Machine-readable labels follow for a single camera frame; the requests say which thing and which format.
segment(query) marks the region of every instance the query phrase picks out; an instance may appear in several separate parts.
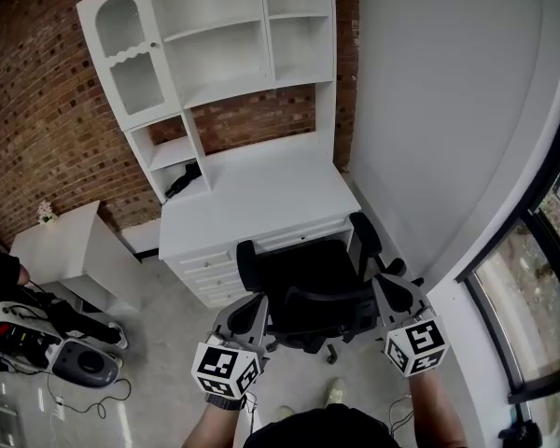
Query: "white desk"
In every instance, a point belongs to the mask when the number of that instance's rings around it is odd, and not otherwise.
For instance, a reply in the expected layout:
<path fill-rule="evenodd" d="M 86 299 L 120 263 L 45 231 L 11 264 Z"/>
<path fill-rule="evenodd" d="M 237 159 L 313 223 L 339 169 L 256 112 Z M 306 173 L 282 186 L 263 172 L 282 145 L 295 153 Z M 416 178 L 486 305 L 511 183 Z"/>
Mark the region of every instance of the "white desk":
<path fill-rule="evenodd" d="M 63 214 L 51 227 L 37 225 L 17 234 L 10 254 L 39 285 L 60 282 L 107 313 L 121 301 L 140 310 L 146 274 L 98 217 L 99 204 Z"/>
<path fill-rule="evenodd" d="M 267 252 L 322 237 L 350 244 L 360 210 L 315 133 L 219 153 L 212 192 L 163 207 L 160 259 L 208 307 L 246 295 L 236 245 Z"/>

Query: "white cube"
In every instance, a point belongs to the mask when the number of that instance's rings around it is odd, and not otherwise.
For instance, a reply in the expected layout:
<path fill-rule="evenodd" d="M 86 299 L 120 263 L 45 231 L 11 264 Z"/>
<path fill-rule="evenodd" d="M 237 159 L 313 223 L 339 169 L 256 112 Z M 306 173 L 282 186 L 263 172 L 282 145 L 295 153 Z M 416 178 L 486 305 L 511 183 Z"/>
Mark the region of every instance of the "white cube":
<path fill-rule="evenodd" d="M 199 343 L 190 372 L 202 391 L 240 399 L 261 368 L 255 352 Z"/>
<path fill-rule="evenodd" d="M 385 340 L 385 355 L 405 377 L 438 367 L 450 344 L 439 317 L 390 330 Z"/>

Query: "desk top surface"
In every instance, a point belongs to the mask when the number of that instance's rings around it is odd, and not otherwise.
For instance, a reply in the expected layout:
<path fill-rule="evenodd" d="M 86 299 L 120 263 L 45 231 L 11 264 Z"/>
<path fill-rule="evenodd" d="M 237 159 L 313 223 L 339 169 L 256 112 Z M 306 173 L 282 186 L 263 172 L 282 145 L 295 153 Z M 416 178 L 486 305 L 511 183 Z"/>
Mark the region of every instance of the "desk top surface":
<path fill-rule="evenodd" d="M 17 234 L 10 255 L 19 258 L 37 284 L 79 277 L 99 205 L 84 205 L 61 215 L 53 226 L 38 224 Z"/>
<path fill-rule="evenodd" d="M 160 259 L 356 212 L 330 158 L 303 147 L 212 167 L 213 190 L 162 209 Z"/>

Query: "person's elbow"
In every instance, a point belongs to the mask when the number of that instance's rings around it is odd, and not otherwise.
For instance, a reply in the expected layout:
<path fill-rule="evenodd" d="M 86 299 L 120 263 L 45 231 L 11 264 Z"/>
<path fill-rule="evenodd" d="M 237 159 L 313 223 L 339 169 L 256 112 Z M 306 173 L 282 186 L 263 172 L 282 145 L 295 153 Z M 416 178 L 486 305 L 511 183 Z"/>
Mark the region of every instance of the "person's elbow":
<path fill-rule="evenodd" d="M 27 272 L 27 269 L 25 269 L 23 266 L 20 266 L 20 268 L 19 268 L 19 280 L 17 281 L 17 284 L 19 286 L 26 286 L 27 284 L 29 284 L 30 280 L 31 280 L 31 277 L 29 276 L 29 273 Z"/>

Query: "black watch strap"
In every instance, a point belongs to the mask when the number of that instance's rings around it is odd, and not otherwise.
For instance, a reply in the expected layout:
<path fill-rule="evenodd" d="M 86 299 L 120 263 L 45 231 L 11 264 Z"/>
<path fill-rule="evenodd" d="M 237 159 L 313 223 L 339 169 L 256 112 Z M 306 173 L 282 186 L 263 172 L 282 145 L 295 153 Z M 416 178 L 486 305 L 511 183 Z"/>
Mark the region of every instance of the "black watch strap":
<path fill-rule="evenodd" d="M 242 397 L 241 399 L 226 399 L 224 397 L 221 397 L 220 395 L 212 395 L 211 393 L 208 393 L 205 395 L 205 401 L 222 410 L 239 412 L 245 406 L 246 398 Z"/>

